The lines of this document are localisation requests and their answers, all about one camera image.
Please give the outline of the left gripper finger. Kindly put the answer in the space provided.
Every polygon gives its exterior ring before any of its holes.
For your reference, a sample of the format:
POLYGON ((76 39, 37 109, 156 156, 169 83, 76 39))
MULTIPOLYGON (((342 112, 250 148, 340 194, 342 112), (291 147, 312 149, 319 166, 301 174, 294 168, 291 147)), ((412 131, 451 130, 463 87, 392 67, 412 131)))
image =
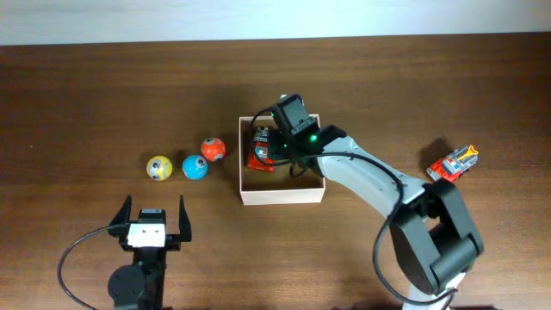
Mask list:
POLYGON ((110 225, 122 225, 128 223, 130 221, 130 214, 131 214, 131 207, 132 207, 132 197, 128 195, 125 199, 125 201, 122 204, 122 207, 117 212, 115 217, 111 220, 110 225))
POLYGON ((180 200, 179 200, 178 227, 181 235, 191 234, 191 224, 190 224, 189 216, 185 209, 183 195, 180 195, 180 200))

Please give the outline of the blue toy ball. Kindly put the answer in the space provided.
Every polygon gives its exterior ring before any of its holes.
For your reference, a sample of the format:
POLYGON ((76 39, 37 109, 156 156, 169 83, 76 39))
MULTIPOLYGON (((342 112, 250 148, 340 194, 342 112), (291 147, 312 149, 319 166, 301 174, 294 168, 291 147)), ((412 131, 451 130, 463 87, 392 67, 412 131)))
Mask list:
POLYGON ((202 155, 191 155, 183 160, 184 176, 190 180, 200 180, 207 175, 208 161, 202 155))

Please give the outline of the red toy truck grey top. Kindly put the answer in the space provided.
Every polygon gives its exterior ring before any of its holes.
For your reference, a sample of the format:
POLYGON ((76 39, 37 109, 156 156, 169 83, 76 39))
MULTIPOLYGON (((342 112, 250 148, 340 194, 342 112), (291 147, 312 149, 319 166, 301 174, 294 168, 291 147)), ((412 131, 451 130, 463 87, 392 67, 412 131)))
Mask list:
POLYGON ((269 157, 269 128, 256 127, 254 129, 252 148, 249 151, 247 167, 250 170, 273 173, 275 161, 269 157))

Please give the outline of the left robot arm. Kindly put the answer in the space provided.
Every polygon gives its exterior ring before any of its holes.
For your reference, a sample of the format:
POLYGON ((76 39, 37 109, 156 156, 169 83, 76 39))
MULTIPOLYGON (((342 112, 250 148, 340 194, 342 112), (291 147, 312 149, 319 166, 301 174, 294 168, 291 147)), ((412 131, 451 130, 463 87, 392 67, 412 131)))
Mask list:
POLYGON ((162 309, 167 253, 180 251, 181 244, 192 240, 184 199, 179 199, 179 232, 174 234, 166 232, 163 209, 143 208, 138 219, 131 220, 131 206, 128 196, 109 225, 108 234, 118 239, 123 251, 133 254, 133 261, 113 272, 108 294, 115 309, 162 309))

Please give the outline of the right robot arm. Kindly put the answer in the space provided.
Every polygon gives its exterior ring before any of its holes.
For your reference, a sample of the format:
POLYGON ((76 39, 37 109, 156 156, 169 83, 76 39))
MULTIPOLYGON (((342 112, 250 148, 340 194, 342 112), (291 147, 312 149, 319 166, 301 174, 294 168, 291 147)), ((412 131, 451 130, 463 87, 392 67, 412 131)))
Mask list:
POLYGON ((304 135, 273 129, 269 152, 352 190, 378 211, 384 222, 374 241, 375 274, 410 309, 448 309, 459 282, 483 253, 480 232, 458 188, 445 179, 427 183, 365 152, 338 127, 304 135), (411 284, 408 295, 381 272, 379 253, 386 234, 411 284))

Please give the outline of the yellow toy ball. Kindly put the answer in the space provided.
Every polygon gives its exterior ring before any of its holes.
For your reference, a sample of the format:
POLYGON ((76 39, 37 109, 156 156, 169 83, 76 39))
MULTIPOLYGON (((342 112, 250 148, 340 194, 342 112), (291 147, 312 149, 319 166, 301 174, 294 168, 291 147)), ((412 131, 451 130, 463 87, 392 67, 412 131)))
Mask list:
POLYGON ((147 175, 156 181, 163 181, 170 177, 173 171, 171 161, 165 156, 155 156, 146 165, 147 175))

